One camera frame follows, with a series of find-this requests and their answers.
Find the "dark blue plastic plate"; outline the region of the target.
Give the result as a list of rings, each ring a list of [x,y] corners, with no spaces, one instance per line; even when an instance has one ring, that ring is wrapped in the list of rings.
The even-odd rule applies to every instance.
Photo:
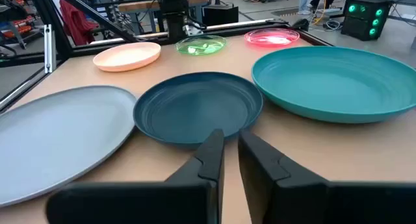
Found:
[[[159,142],[197,148],[215,129],[230,140],[252,127],[263,95],[250,81],[230,73],[187,73],[144,92],[133,109],[136,127]]]

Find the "pink transparent plastic plate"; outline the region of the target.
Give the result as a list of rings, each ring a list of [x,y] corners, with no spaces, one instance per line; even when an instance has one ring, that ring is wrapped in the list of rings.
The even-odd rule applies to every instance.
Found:
[[[261,47],[278,47],[296,42],[300,34],[290,29],[257,29],[244,35],[249,43]]]

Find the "red cloth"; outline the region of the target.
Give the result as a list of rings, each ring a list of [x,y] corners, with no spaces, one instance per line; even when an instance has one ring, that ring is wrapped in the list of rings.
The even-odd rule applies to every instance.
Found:
[[[86,45],[94,42],[95,38],[92,31],[98,27],[98,24],[88,21],[83,12],[67,1],[60,0],[59,3],[65,33],[72,37],[75,45]]]

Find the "black computer tower with lights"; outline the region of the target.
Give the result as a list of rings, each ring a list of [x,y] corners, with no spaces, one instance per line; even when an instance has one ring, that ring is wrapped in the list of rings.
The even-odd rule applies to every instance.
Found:
[[[361,41],[377,40],[384,28],[391,3],[383,0],[349,0],[341,34]]]

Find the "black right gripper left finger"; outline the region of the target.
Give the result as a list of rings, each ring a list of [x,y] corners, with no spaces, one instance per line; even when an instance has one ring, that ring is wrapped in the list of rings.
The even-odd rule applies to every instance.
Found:
[[[214,130],[164,181],[76,182],[46,203],[49,224],[220,224],[224,133]]]

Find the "black corner object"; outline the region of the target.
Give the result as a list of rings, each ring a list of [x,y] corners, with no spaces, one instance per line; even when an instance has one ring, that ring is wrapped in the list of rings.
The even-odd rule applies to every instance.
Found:
[[[305,18],[298,19],[291,25],[291,27],[296,30],[308,31],[309,20]]]

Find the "shelf with orange items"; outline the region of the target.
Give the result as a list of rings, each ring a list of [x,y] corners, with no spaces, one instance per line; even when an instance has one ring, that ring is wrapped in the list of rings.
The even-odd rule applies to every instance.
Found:
[[[32,0],[0,0],[0,42],[26,48],[35,33],[36,9]]]

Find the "wooden top workbench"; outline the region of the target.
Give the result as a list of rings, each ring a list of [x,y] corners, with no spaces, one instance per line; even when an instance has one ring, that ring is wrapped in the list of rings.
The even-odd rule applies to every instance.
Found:
[[[195,18],[202,22],[202,8],[209,0],[187,0],[188,7],[194,9]],[[163,32],[167,29],[164,25],[157,0],[136,0],[136,2],[122,3],[118,10],[130,16],[133,32],[135,35],[142,34],[140,31],[141,21],[148,17],[152,32]]]

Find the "peach plastic plate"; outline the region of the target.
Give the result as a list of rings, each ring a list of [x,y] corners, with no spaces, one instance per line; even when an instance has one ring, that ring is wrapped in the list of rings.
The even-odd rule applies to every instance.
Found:
[[[160,53],[159,44],[137,42],[102,51],[93,58],[93,63],[102,71],[130,71],[151,64],[159,58]]]

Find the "large grey plastic plate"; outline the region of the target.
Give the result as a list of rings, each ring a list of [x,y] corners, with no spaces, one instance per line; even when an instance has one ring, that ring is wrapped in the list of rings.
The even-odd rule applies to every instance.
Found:
[[[94,169],[134,128],[135,96],[115,86],[53,93],[0,115],[0,207],[33,199]]]

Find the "black table frame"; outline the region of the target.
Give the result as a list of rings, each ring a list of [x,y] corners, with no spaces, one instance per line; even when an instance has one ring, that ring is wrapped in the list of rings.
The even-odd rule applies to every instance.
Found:
[[[155,42],[159,45],[171,45],[182,39],[185,39],[187,35],[175,35],[172,36],[168,32],[167,36],[148,38],[148,39],[138,39],[136,36],[129,34],[127,31],[119,28],[117,25],[111,21],[105,19],[98,13],[94,12],[91,7],[84,4],[81,0],[65,0],[70,4],[74,5],[77,9],[82,12],[90,15],[94,20],[99,22],[99,24],[105,26],[108,30],[116,33],[120,38],[123,39],[122,42],[110,42],[97,45],[82,45],[80,47],[72,47],[67,39],[64,27],[60,24],[58,19],[58,14],[55,10],[55,5],[52,0],[35,0],[36,8],[40,11],[41,18],[45,20],[46,25],[51,24],[53,30],[53,70],[59,67],[63,62],[67,61],[69,58],[79,57],[79,56],[88,56],[96,55],[106,49],[110,49],[117,45],[123,45],[134,42]],[[282,29],[293,29],[288,23],[283,21],[271,21],[269,23],[264,23],[260,25],[252,25],[246,27],[237,27],[233,29],[222,29],[218,31],[204,32],[203,35],[217,35],[222,37],[238,36],[245,34],[247,32],[256,30],[256,29],[267,29],[267,28],[282,28]],[[300,33],[301,39],[307,41],[311,45],[325,45],[329,46],[330,44],[316,36],[309,34],[307,31],[296,30]],[[48,74],[44,73],[40,76],[39,79],[35,77],[40,74],[40,71],[36,71],[33,75],[27,78],[22,84],[15,89],[17,95],[11,99],[7,98],[5,104],[0,104],[0,114],[7,111],[13,104],[20,100],[25,94],[27,94],[31,89],[33,89],[38,83],[42,81]]]

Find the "green transparent plastic plate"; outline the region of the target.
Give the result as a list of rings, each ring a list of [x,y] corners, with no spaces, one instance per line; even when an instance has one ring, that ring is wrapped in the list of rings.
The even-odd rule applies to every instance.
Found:
[[[217,53],[222,50],[227,44],[227,40],[221,36],[215,35],[201,35],[185,38],[175,44],[177,52],[192,55],[202,56]]]

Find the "black box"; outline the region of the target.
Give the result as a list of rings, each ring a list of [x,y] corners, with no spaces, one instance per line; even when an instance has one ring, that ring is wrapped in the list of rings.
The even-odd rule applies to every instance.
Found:
[[[237,23],[239,8],[235,5],[210,5],[202,8],[202,20],[207,26]]]

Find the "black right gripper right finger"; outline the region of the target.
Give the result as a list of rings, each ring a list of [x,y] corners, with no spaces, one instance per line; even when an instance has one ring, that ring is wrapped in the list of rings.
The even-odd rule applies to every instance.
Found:
[[[238,156],[252,224],[416,224],[416,183],[327,180],[248,131]]]

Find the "large teal plastic plate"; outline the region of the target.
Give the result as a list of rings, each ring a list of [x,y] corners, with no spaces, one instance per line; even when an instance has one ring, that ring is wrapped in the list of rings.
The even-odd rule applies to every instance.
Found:
[[[252,67],[276,105],[332,123],[375,123],[416,108],[416,69],[387,56],[332,46],[269,53]]]

